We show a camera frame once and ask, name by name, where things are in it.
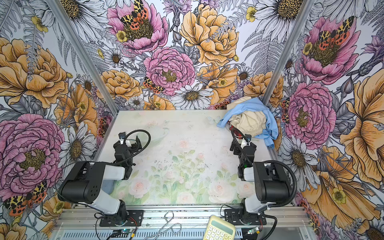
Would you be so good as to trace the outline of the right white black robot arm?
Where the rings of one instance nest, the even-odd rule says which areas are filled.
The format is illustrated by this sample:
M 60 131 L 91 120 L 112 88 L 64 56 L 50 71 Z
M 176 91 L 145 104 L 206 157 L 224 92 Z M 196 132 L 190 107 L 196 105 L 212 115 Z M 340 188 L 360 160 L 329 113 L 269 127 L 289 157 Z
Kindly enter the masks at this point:
M 242 200 L 240 217 L 260 215 L 266 210 L 284 207 L 291 203 L 298 191 L 298 180 L 294 171 L 276 160 L 258 160 L 257 146 L 250 135 L 231 127 L 233 137 L 230 151 L 239 158 L 238 177 L 243 182 L 253 182 L 250 197 Z

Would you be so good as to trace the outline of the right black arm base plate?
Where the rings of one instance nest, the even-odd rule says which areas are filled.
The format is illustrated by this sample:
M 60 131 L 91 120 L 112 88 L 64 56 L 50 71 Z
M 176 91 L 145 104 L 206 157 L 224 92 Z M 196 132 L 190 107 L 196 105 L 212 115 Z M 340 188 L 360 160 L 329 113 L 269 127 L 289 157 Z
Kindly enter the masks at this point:
M 261 215 L 242 212 L 239 209 L 225 209 L 224 217 L 227 222 L 235 226 L 261 226 L 267 223 L 266 218 Z

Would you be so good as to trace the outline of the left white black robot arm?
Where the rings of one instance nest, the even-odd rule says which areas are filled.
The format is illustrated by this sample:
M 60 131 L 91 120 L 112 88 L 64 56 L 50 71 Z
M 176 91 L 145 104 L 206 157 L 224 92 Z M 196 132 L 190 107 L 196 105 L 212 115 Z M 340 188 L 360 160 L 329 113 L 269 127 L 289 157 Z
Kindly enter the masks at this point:
M 127 211 L 125 202 L 106 193 L 103 185 L 105 182 L 114 183 L 130 178 L 135 166 L 133 158 L 144 147 L 138 137 L 132 143 L 128 143 L 128 137 L 139 132 L 141 130 L 134 130 L 127 135 L 124 132 L 119 133 L 119 140 L 113 145 L 113 162 L 75 163 L 57 190 L 59 199 L 99 211 L 104 226 L 136 226 L 138 221 Z

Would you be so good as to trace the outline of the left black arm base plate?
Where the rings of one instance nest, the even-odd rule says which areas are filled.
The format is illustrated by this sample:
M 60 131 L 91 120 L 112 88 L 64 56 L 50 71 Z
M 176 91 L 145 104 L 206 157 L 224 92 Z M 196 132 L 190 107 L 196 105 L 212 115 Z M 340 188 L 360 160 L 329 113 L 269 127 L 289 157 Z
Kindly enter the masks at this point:
M 100 227 L 139 227 L 144 218 L 143 210 L 127 210 L 126 214 L 105 215 L 102 217 Z

